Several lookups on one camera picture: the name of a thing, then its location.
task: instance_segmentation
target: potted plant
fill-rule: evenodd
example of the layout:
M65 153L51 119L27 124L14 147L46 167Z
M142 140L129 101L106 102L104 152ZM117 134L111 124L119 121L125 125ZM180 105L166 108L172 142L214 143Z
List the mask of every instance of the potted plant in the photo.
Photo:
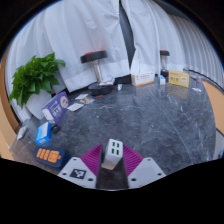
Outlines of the potted plant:
M59 64L65 67L65 62L55 59L55 53L52 53L44 58L33 56L25 65L17 68L9 103L16 99L21 108L25 104L36 118L42 119L44 115L41 109L51 99L52 85L59 85L54 77Z

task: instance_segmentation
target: product package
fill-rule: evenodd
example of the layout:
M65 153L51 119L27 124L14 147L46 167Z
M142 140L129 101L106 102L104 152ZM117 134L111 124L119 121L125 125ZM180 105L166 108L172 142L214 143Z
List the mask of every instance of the product package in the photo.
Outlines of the product package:
M118 91L121 91L121 89L122 89L122 84L118 84L118 85L117 85L117 90L118 90Z
M84 99L85 97L87 97L89 94L81 94L81 95L79 95L78 97L76 97L75 99L76 100L82 100L82 99Z
M17 135L17 140L21 139L27 131L27 126L20 128L19 133Z
M42 112L50 124L57 124L64 116L69 106L69 100L65 92L53 97L43 108Z
M166 79L162 75L159 75L158 77L160 85L166 85Z
M169 71L169 83L183 86L183 87L189 87L189 74L184 72L178 72L178 71Z
M145 74L133 74L131 75L131 82L134 86L142 86L149 83L154 83L155 73L149 71Z
M70 110L70 111L76 111L76 110L80 109L83 106L84 106L84 104L74 103L71 106L69 106L67 109Z
M85 97L84 99L80 100L81 103L84 104L90 104L94 101L94 99L90 98L90 97Z
M46 122L37 129L36 143L42 145L51 139L51 125Z

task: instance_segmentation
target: gray marble floor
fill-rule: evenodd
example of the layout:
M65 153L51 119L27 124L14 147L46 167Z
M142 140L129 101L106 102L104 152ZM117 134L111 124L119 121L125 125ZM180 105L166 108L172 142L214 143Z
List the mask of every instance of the gray marble floor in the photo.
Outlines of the gray marble floor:
M112 93L92 97L95 101L78 111L67 111L58 124L61 131L52 134L51 141L43 146L62 148L71 156L81 157L99 144L105 148L112 138L143 157L152 157L166 175L210 161L216 141L213 110L203 84L201 93L191 89L195 87L192 78L189 88L185 88L168 83L160 86L157 77L155 83L145 86L123 85L120 92L115 86ZM70 102L74 103L79 94L69 94ZM34 117L24 122L29 130L23 139L14 142L11 151L19 161L57 174L32 156L37 146L37 128L44 122L45 119L39 121ZM127 187L122 164L119 166L114 172L103 169L102 188Z

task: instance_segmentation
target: white package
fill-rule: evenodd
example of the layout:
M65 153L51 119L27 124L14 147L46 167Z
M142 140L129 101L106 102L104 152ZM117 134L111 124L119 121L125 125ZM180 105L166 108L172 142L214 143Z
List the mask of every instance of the white package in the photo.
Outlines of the white package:
M17 140L21 139L27 131L27 126L20 128L19 133L17 135Z
M76 110L80 109L83 106L84 106L84 104L74 103L71 106L69 106L67 109L70 110L70 111L76 111Z
M75 99L76 100L82 100L82 99L84 99L85 97L87 97L89 94L81 94L81 95L79 95L78 97L76 97Z

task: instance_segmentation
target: wooden floor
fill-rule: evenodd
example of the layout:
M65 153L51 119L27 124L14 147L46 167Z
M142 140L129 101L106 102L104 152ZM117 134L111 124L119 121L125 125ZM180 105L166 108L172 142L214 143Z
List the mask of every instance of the wooden floor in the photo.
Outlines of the wooden floor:
M212 104L216 128L224 135L224 94L208 82L203 84Z

